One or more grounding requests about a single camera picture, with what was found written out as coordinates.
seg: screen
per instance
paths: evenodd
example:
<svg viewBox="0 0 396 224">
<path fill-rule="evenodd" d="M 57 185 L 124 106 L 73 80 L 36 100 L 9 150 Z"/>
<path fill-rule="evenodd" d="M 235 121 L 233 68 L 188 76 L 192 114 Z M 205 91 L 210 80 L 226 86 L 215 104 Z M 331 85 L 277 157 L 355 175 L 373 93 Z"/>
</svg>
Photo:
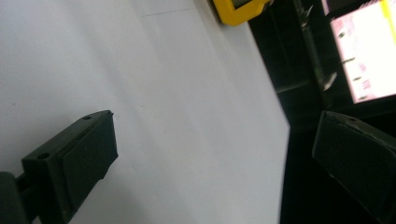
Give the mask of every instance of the screen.
<svg viewBox="0 0 396 224">
<path fill-rule="evenodd" d="M 331 22 L 353 102 L 396 94 L 396 0 L 372 1 Z"/>
</svg>

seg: yellow device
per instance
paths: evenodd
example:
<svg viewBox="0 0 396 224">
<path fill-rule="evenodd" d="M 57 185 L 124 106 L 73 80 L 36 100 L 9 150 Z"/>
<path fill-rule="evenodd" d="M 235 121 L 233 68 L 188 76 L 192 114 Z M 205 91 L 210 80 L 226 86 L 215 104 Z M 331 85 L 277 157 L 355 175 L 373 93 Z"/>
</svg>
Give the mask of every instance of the yellow device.
<svg viewBox="0 0 396 224">
<path fill-rule="evenodd" d="M 236 26 L 249 21 L 262 13 L 265 4 L 271 0 L 251 0 L 235 9 L 232 0 L 213 0 L 220 19 L 224 24 Z"/>
</svg>

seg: yellow object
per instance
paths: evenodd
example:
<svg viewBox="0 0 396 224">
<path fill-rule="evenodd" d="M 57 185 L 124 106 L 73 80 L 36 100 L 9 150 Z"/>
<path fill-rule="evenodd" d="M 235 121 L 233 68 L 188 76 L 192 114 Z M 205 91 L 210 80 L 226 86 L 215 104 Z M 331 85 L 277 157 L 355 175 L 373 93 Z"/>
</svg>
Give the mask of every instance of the yellow object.
<svg viewBox="0 0 396 224">
<path fill-rule="evenodd" d="M 390 11 L 390 6 L 388 0 L 381 0 L 382 12 L 384 13 L 385 18 L 388 20 L 390 31 L 392 32 L 393 40 L 396 44 L 396 28 L 393 23 L 392 14 Z"/>
<path fill-rule="evenodd" d="M 252 0 L 235 9 L 232 0 L 213 0 L 224 24 L 236 26 L 249 21 L 262 13 L 265 4 L 271 0 Z"/>
</svg>

